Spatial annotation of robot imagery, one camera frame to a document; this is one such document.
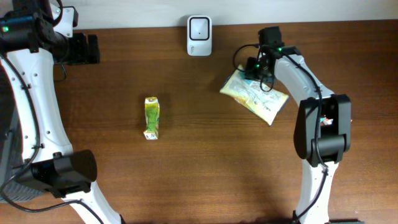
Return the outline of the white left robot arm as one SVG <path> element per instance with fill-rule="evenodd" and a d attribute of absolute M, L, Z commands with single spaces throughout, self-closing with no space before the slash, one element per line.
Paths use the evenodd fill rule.
<path fill-rule="evenodd" d="M 78 12 L 48 1 L 14 1 L 1 18 L 1 202 L 24 209 L 44 193 L 85 223 L 122 223 L 97 183 L 89 150 L 74 151 L 62 124 L 53 68 L 100 62 L 98 38 L 74 33 Z"/>

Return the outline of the orange tissue pack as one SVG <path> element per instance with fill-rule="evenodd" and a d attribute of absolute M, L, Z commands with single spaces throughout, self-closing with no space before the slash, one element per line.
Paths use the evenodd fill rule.
<path fill-rule="evenodd" d="M 333 124 L 333 118 L 327 118 L 325 115 L 323 115 L 320 118 L 320 124 L 323 126 L 331 125 Z"/>

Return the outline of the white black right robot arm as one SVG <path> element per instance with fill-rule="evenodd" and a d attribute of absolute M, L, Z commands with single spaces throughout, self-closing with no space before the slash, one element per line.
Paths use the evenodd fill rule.
<path fill-rule="evenodd" d="M 351 100 L 321 83 L 300 51 L 284 44 L 279 27 L 261 29 L 258 39 L 257 56 L 248 58 L 245 76 L 280 81 L 298 104 L 294 147 L 302 160 L 302 185 L 291 222 L 329 223 L 333 178 L 351 145 Z"/>

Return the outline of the yellow snack bag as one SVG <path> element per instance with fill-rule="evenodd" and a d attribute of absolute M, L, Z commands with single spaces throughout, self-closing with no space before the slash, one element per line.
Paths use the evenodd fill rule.
<path fill-rule="evenodd" d="M 277 90 L 270 90 L 260 81 L 248 80 L 244 72 L 236 69 L 225 81 L 220 93 L 234 98 L 240 105 L 263 119 L 269 126 L 283 108 L 289 96 Z"/>

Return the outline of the green yellow juice carton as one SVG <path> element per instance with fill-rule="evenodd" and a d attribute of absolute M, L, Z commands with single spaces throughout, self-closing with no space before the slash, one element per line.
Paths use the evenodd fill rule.
<path fill-rule="evenodd" d="M 160 104 L 156 97 L 147 97 L 144 102 L 146 130 L 144 136 L 147 140 L 159 138 Z"/>

